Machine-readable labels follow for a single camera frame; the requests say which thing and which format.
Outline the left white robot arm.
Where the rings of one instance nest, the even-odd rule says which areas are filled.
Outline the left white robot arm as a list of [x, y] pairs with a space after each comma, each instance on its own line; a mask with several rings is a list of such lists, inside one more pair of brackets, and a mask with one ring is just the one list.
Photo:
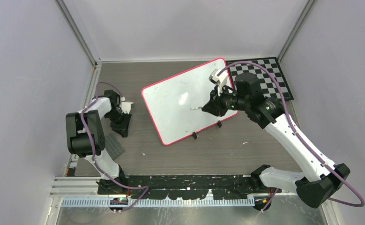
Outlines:
[[122, 194], [127, 189], [127, 180], [121, 166], [107, 151], [102, 119], [110, 121], [113, 132], [127, 138], [133, 105], [116, 91], [106, 90], [82, 110], [66, 115], [67, 148], [100, 173], [97, 184], [103, 191]]

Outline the black whiteboard marker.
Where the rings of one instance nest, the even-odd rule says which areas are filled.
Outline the black whiteboard marker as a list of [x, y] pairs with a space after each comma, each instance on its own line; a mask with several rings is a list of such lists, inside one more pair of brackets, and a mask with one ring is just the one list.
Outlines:
[[202, 109], [202, 106], [198, 106], [198, 107], [192, 107], [190, 108], [190, 110], [201, 110]]

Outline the pink framed whiteboard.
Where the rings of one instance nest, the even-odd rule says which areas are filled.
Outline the pink framed whiteboard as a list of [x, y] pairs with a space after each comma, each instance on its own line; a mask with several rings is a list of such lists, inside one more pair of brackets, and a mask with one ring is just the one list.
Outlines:
[[216, 117], [201, 110], [190, 110], [192, 107], [204, 106], [209, 101], [210, 92], [215, 87], [209, 80], [210, 74], [214, 69], [221, 70], [226, 65], [225, 59], [216, 58], [141, 90], [163, 145], [171, 145], [238, 113], [229, 110], [224, 116]]

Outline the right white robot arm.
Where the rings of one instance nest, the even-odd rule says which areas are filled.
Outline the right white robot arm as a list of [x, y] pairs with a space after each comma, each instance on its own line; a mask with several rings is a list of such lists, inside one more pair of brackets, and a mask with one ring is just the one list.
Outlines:
[[248, 118], [271, 134], [293, 157], [301, 172], [278, 170], [262, 165], [251, 173], [251, 186], [256, 192], [279, 188], [298, 195], [307, 206], [318, 208], [342, 186], [338, 179], [347, 179], [350, 169], [336, 164], [323, 155], [303, 135], [282, 103], [275, 97], [264, 96], [260, 80], [251, 73], [239, 74], [235, 88], [227, 86], [227, 74], [212, 74], [215, 85], [209, 101], [201, 108], [214, 116], [224, 116], [229, 110], [244, 111]]

